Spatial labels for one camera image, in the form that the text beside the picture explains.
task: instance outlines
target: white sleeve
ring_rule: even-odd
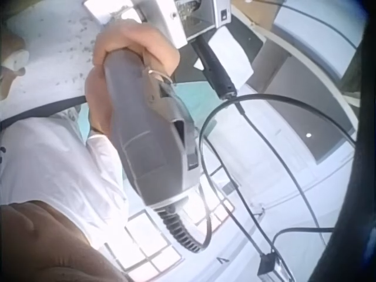
[[[103,134],[90,131],[86,147],[98,167],[101,178],[124,193],[122,162],[110,140]]]

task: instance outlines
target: gray handheld device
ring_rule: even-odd
[[[111,141],[145,205],[159,209],[197,187],[200,163],[194,122],[172,85],[130,50],[105,62],[113,104]]]

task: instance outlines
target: handle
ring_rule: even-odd
[[[237,91],[233,82],[203,36],[198,36],[191,45],[202,61],[205,78],[218,97],[221,100],[236,97]]]

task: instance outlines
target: window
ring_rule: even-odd
[[[131,217],[116,236],[106,247],[134,281],[149,281],[182,260],[145,211]]]
[[[225,204],[230,211],[234,210],[234,206],[219,190],[218,194],[221,201],[218,199],[210,188],[205,175],[201,176],[200,183],[204,190],[207,205],[210,209],[211,227],[214,232],[226,221],[227,218],[229,218],[229,214],[226,212],[221,203]],[[197,226],[199,231],[202,234],[206,234],[205,206],[202,198],[199,195],[198,189],[196,189],[189,196],[189,201],[184,205],[183,210],[192,223]]]

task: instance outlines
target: electrical cord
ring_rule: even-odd
[[[231,177],[229,171],[227,170],[227,167],[224,165],[222,159],[220,158],[220,156],[219,156],[217,150],[214,148],[213,144],[208,140],[208,138],[206,136],[204,136],[204,141],[209,146],[209,148],[211,148],[211,150],[214,153],[214,155],[217,157],[218,161],[221,164],[221,167],[223,168],[223,170],[226,173],[227,177],[230,179],[230,182],[232,183],[232,185],[234,185],[235,190],[238,193],[241,202],[246,207],[246,209],[247,209],[249,215],[251,216],[252,220],[254,222],[259,223],[257,221],[256,217],[254,216],[254,214],[249,209],[248,204],[246,203],[243,195],[241,194],[238,185],[236,185],[234,179]],[[214,186],[214,184],[212,182],[212,178],[210,177],[210,175],[209,175],[209,173],[207,171],[205,161],[203,161],[203,154],[201,154],[201,162],[202,162],[202,167],[203,167],[204,174],[205,174],[205,176],[206,176],[206,178],[207,178],[207,180],[209,182],[209,185],[210,185],[211,189],[214,191],[215,195],[217,196],[217,198],[222,203],[222,200],[221,200],[221,198],[218,195],[217,189],[215,188],[215,186]],[[240,222],[234,217],[233,213],[229,210],[229,208],[227,208],[227,206],[224,203],[222,203],[222,206],[224,207],[224,209],[226,210],[226,212],[229,214],[229,216],[234,220],[235,224],[239,227],[239,229],[244,233],[244,235],[247,237],[247,239],[249,240],[249,242],[251,242],[251,244],[256,249],[256,251],[259,253],[259,255],[261,255],[261,256],[265,255],[261,251],[261,249],[259,248],[259,246],[257,245],[257,243],[252,239],[251,235],[248,234],[248,232],[244,229],[244,227],[240,224]]]
[[[350,40],[348,39],[341,31],[339,31],[337,28],[335,28],[334,26],[330,25],[329,23],[323,21],[322,19],[319,19],[319,18],[316,18],[308,13],[305,13],[299,9],[295,9],[291,6],[288,6],[288,5],[285,5],[285,4],[281,4],[281,3],[276,3],[276,2],[272,2],[272,1],[265,1],[265,0],[253,0],[254,2],[259,2],[259,3],[264,3],[264,4],[269,4],[269,5],[275,5],[275,6],[280,6],[280,7],[283,7],[283,8],[286,8],[286,9],[289,9],[289,10],[292,10],[298,14],[302,14],[310,19],[313,19],[314,21],[317,21],[323,25],[325,25],[326,27],[330,28],[331,30],[333,30],[334,32],[336,32],[337,34],[339,34],[343,39],[345,39],[345,41],[347,43],[349,43],[351,45],[351,47],[353,47],[355,50],[357,49],[357,46]]]
[[[254,216],[254,214],[252,213],[252,211],[250,210],[247,202],[245,201],[243,195],[241,194],[240,190],[239,190],[239,187],[238,185],[236,184],[236,182],[234,181],[234,179],[232,178],[231,174],[229,173],[229,171],[227,170],[227,167],[224,165],[221,157],[219,156],[217,150],[214,148],[214,146],[210,143],[210,141],[208,140],[208,138],[204,135],[205,133],[205,130],[206,130],[206,127],[207,125],[210,123],[210,121],[212,120],[212,118],[210,118],[209,120],[209,117],[205,120],[202,128],[201,128],[201,131],[200,131],[200,136],[199,136],[199,148],[200,148],[200,158],[201,158],[201,164],[202,164],[202,168],[203,168],[203,171],[204,171],[204,174],[207,178],[207,181],[211,187],[211,189],[214,191],[214,193],[217,195],[217,197],[219,198],[219,195],[218,195],[218,192],[217,192],[217,189],[215,188],[213,182],[212,182],[212,178],[210,177],[208,171],[207,171],[207,168],[206,168],[206,164],[205,164],[205,160],[204,160],[204,156],[203,156],[203,140],[205,140],[205,142],[207,143],[207,145],[209,145],[209,147],[211,148],[211,150],[213,151],[214,155],[217,157],[218,161],[220,162],[225,174],[227,175],[227,177],[229,178],[230,182],[232,183],[232,185],[234,186],[237,194],[239,195],[239,198],[241,200],[241,202],[243,203],[244,207],[246,208],[248,214],[250,215],[250,217],[252,218],[254,224],[256,225],[257,229],[259,230],[259,232],[263,235],[263,237],[265,238],[265,240],[268,242],[268,244],[270,245],[270,247],[276,252],[276,254],[278,255],[279,259],[281,260],[284,268],[286,269],[286,271],[288,272],[288,274],[290,275],[290,277],[293,279],[293,281],[296,281],[296,279],[294,278],[294,275],[292,274],[292,272],[290,271],[289,267],[287,266],[287,263],[284,261],[282,255],[280,254],[280,252],[277,250],[277,248],[274,246],[274,244],[270,241],[269,237],[266,235],[265,231],[263,230],[263,228],[260,226],[260,223],[257,221],[256,217]],[[244,227],[240,224],[240,222],[238,220],[235,220],[235,217],[233,216],[232,212],[226,207],[226,205],[223,204],[223,207],[225,208],[226,212],[229,214],[229,216],[234,220],[234,222],[236,223],[236,225],[238,226],[238,228],[244,233],[244,235],[248,238],[248,240],[250,241],[250,243],[253,245],[253,247],[256,249],[256,251],[260,254],[260,256],[264,256],[264,253],[261,251],[261,249],[259,248],[259,246],[256,244],[256,242],[251,238],[251,236],[248,234],[248,232],[245,231]]]
[[[246,101],[246,100],[273,100],[273,101],[278,101],[278,102],[283,102],[283,103],[288,103],[290,105],[293,105],[293,106],[297,106],[299,108],[302,108],[302,109],[305,109],[315,115],[317,115],[318,117],[320,117],[322,120],[332,124],[335,128],[337,128],[337,130],[345,137],[345,139],[350,143],[350,145],[352,147],[355,147],[355,141],[352,139],[352,137],[346,132],[346,130],[344,130],[336,121],[334,121],[332,118],[330,118],[329,116],[325,115],[324,113],[320,112],[319,110],[317,110],[316,108],[304,103],[304,102],[301,102],[301,101],[298,101],[298,100],[295,100],[295,99],[292,99],[292,98],[289,98],[289,97],[285,97],[285,96],[280,96],[280,95],[273,95],[273,94],[251,94],[251,95],[244,95],[244,96],[240,96],[240,97],[236,97],[236,98],[233,98],[231,100],[228,100],[224,103],[222,103],[221,105],[219,105],[217,108],[215,108],[209,115],[208,117],[206,118],[206,120],[204,121],[203,123],[203,126],[201,128],[201,131],[200,131],[200,135],[199,135],[199,149],[200,149],[200,159],[201,159],[201,163],[202,163],[202,167],[203,167],[203,171],[204,171],[204,174],[208,180],[208,183],[211,187],[211,189],[214,191],[214,193],[217,195],[218,197],[218,194],[217,194],[217,191],[216,191],[216,188],[212,182],[212,179],[207,171],[207,168],[206,168],[206,164],[205,164],[205,160],[204,160],[204,157],[203,157],[203,141],[206,140],[206,142],[208,143],[208,145],[210,146],[210,148],[212,149],[213,153],[216,155],[216,157],[218,158],[219,162],[221,163],[227,177],[230,179],[230,181],[232,182],[232,184],[234,184],[234,180],[233,178],[231,177],[230,173],[228,172],[226,166],[224,165],[223,161],[221,160],[220,156],[218,155],[217,151],[215,150],[215,148],[211,145],[211,143],[209,142],[209,140],[207,140],[206,136],[204,135],[205,133],[205,130],[206,128],[208,127],[209,123],[212,121],[212,119],[223,109],[227,108],[228,106],[231,106],[233,104],[237,104],[237,103],[240,103],[240,102],[243,102],[243,101]],[[239,191],[239,188],[236,189],[237,193],[239,194],[245,208],[247,209],[248,213],[250,214],[251,218],[253,219],[254,221],[254,224],[256,225],[256,227],[258,228],[258,230],[260,231],[260,233],[264,236],[265,240],[269,243],[270,247],[276,252],[276,254],[279,256],[283,266],[286,268],[286,271],[288,272],[288,274],[293,278],[293,274],[291,273],[291,271],[288,269],[287,267],[287,264],[286,262],[283,260],[281,254],[278,252],[278,250],[275,248],[274,246],[274,243],[272,241],[270,241],[270,239],[267,237],[267,235],[265,234],[264,230],[261,228],[260,224],[258,223],[258,221],[256,220],[256,218],[254,217],[253,213],[250,211],[248,205],[246,204],[243,196],[241,195],[240,191]],[[232,212],[226,208],[225,206],[225,209],[226,209],[226,212],[228,212],[228,214],[230,215],[231,218],[233,218],[233,215],[232,215]],[[244,228],[243,226],[241,226],[241,224],[236,221],[236,224],[238,225],[238,227],[243,231]]]
[[[244,117],[244,119],[249,124],[249,126],[252,127],[252,129],[259,135],[259,137],[266,143],[266,145],[269,147],[269,149],[274,153],[274,155],[280,161],[281,165],[284,167],[284,169],[286,170],[287,174],[292,179],[292,181],[294,182],[296,188],[298,189],[301,197],[303,198],[303,200],[305,202],[305,205],[307,206],[308,211],[310,212],[310,214],[312,216],[313,222],[315,223],[315,225],[316,225],[317,228],[320,228],[320,225],[318,223],[317,217],[316,217],[315,212],[313,211],[313,209],[311,207],[310,202],[308,201],[306,195],[304,194],[303,189],[299,185],[298,180],[295,178],[294,174],[292,173],[292,171],[290,170],[290,168],[287,166],[286,162],[282,159],[281,155],[277,152],[277,150],[273,147],[273,145],[269,142],[269,140],[259,131],[259,129],[249,119],[249,117],[246,114],[246,111],[241,106],[241,104],[240,103],[236,103],[235,107],[237,108],[237,110],[239,111],[239,113],[242,115],[242,117]],[[321,241],[323,242],[323,245],[326,247],[327,243],[326,243],[326,241],[324,239],[324,236],[321,233],[319,233],[319,235],[320,235]]]
[[[334,231],[334,227],[328,227],[328,228],[313,228],[313,227],[292,227],[292,228],[286,228],[279,231],[276,235],[273,237],[273,244],[275,244],[277,238],[279,235],[282,235],[284,233],[289,232],[303,232],[303,233],[332,233]]]

